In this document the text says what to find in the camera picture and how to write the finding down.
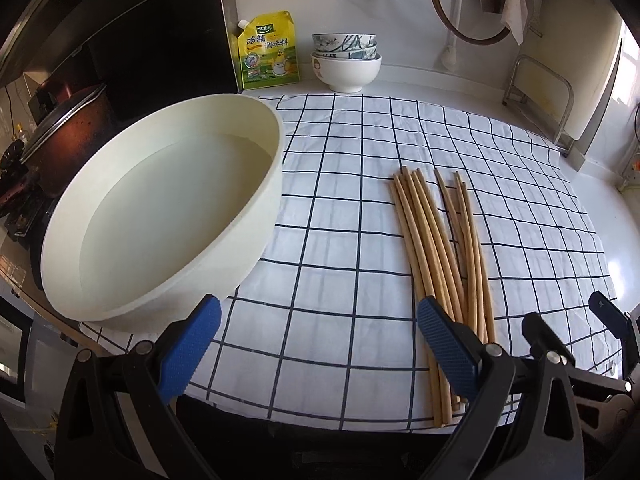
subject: stacked bowls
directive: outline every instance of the stacked bowls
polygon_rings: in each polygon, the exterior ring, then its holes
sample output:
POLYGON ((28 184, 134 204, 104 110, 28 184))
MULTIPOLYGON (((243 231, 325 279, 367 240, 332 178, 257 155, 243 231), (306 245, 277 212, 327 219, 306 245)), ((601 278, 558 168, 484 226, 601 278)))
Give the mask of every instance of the stacked bowls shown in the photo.
POLYGON ((311 64, 316 77, 335 92, 353 93, 371 83, 382 58, 374 34, 313 34, 311 64))

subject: white bowl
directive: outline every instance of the white bowl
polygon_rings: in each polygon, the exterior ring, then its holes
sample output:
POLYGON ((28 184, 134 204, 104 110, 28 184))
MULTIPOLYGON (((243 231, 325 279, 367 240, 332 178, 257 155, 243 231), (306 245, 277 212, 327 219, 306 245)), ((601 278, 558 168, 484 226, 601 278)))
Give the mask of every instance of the white bowl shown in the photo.
POLYGON ((376 44, 375 34, 312 34, 316 52, 348 52, 376 44))
POLYGON ((205 294, 224 300, 275 224, 284 126, 258 99, 219 94, 159 110, 92 156, 66 188, 42 250, 60 314, 161 332, 205 294))
POLYGON ((381 63, 380 54, 375 59, 338 59, 311 54, 311 66, 316 77, 334 92, 343 94, 359 92, 364 85, 371 83, 380 72, 381 63))
POLYGON ((378 44, 360 50, 347 50, 345 52, 318 52, 316 54, 321 57, 337 57, 339 59, 375 59, 378 50, 378 44))

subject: wooden chopstick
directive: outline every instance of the wooden chopstick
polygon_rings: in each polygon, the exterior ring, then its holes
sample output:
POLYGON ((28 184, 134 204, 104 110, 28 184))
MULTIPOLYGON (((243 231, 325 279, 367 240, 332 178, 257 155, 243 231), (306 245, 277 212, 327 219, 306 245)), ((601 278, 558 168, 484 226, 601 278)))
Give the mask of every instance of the wooden chopstick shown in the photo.
MULTIPOLYGON (((416 294, 422 300, 426 296, 432 296, 433 283, 429 273, 429 267, 424 254, 424 247, 420 240, 420 234, 415 224, 414 216, 411 212, 411 207, 402 188, 400 179, 396 175, 394 177, 394 183, 391 185, 391 195, 394 203, 396 204, 396 211, 398 212, 398 219, 400 222, 400 229, 402 236, 404 237, 404 243, 409 255, 409 263, 412 268, 412 274, 414 275, 414 283, 416 288, 416 294)), ((433 412, 433 425, 437 428, 443 426, 443 414, 442 407, 444 401, 442 400, 443 391, 448 391, 449 387, 446 385, 444 388, 440 383, 440 371, 436 362, 436 358, 433 352, 427 345, 427 363, 429 365, 429 382, 431 387, 431 411, 433 412)))
POLYGON ((449 314, 449 317, 453 319, 453 312, 449 303, 449 295, 446 291, 445 280, 442 272, 442 264, 438 259, 433 235, 429 229, 429 224, 427 222, 424 209, 422 208, 422 203, 418 197, 418 191, 407 167, 402 168, 402 176, 406 182, 411 200, 414 202, 416 223, 418 225, 418 230, 420 231, 420 236, 422 237, 422 243, 424 244, 425 254, 431 270, 431 281, 433 282, 435 298, 442 305, 446 313, 449 314))
POLYGON ((429 190, 424 179, 424 175, 420 169, 415 171, 414 179, 417 182, 418 195, 422 201, 422 207, 427 213, 427 220, 436 243, 438 257, 442 262, 442 269, 444 271, 453 307, 454 320, 458 323, 464 323, 465 319, 462 312, 462 304, 464 304, 465 301, 465 294, 462 288, 462 280, 460 279, 458 265, 456 264, 456 257, 453 255, 453 250, 451 249, 449 237, 447 236, 446 229, 442 223, 442 218, 440 217, 440 213, 436 208, 431 191, 429 190))
MULTIPOLYGON (((437 257, 436 249, 434 246, 433 235, 429 229, 422 203, 418 197, 417 189, 414 181, 411 178, 411 174, 407 167, 402 168, 401 178, 398 178, 402 186, 406 186, 411 200, 414 205, 414 212, 416 214, 416 223, 420 236, 422 237, 422 243, 424 245, 424 251, 428 261, 428 267, 431 271, 431 281, 433 283, 434 297, 442 305, 447 315, 454 319, 454 315, 451 309, 449 292, 446 287, 446 283, 443 277, 442 264, 437 257)), ((440 400, 442 402, 442 422, 443 424, 450 424, 452 420, 452 406, 450 400, 450 388, 449 382, 445 377, 442 369, 439 369, 440 375, 440 400)))
POLYGON ((458 242, 460 248, 460 273, 464 274, 466 268, 466 247, 465 247, 465 237, 462 234, 462 227, 460 226, 460 219, 458 218, 458 214, 456 213, 456 207, 451 199, 451 194, 449 193, 449 189, 447 189, 446 184, 444 183, 444 179, 440 172, 435 170, 436 179, 438 181, 438 186, 440 187, 440 193, 442 194, 442 198, 445 203, 445 207, 447 208, 447 212, 449 213, 449 221, 451 226, 453 227, 454 238, 458 242))
POLYGON ((462 191, 462 180, 456 172, 456 192, 458 193, 458 203, 460 204, 460 214, 462 221, 460 227, 465 237, 466 248, 466 299, 467 299, 467 317, 466 324, 478 333, 478 288, 476 287, 476 261, 474 258, 473 237, 471 234, 471 220, 468 215, 465 204, 465 196, 462 191))
POLYGON ((476 230, 476 226, 473 221, 473 213, 471 210, 471 200, 469 199, 468 191, 466 189, 466 184, 462 182, 460 179, 460 174, 456 174, 456 179, 458 183, 461 184, 463 203, 465 205, 466 216, 469 220, 469 229, 470 229, 470 240, 472 243, 472 253, 474 260, 474 286, 476 290, 476 334, 478 335, 478 339, 482 342, 487 342, 487 331, 486 331, 486 319, 484 316, 484 304, 485 298, 483 294, 483 286, 482 286, 482 266, 484 265, 484 261, 482 259, 482 252, 480 248, 480 243, 478 239, 478 231, 476 230))
POLYGON ((486 275, 484 257, 481 259, 482 265, 482 298, 484 299, 484 320, 486 321, 486 338, 488 343, 495 343, 495 317, 494 306, 491 302, 491 289, 489 279, 486 275))

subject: yellow bag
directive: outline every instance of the yellow bag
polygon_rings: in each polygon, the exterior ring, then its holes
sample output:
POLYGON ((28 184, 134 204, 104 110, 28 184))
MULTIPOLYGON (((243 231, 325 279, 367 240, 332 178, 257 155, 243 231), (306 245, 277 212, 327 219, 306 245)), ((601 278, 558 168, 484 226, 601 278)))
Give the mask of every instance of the yellow bag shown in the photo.
POLYGON ((297 83, 296 30, 286 10, 262 14, 238 38, 245 90, 297 83))

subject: pot lid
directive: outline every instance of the pot lid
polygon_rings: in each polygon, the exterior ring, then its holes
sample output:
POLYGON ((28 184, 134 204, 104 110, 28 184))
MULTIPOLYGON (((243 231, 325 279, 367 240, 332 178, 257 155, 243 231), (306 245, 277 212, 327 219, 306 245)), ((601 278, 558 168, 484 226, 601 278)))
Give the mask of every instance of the pot lid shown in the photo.
POLYGON ((33 153, 49 139, 60 127, 82 108, 95 101, 107 88, 105 83, 89 86, 76 92, 69 99, 59 104, 44 120, 38 125, 24 147, 24 153, 20 162, 25 163, 33 153))

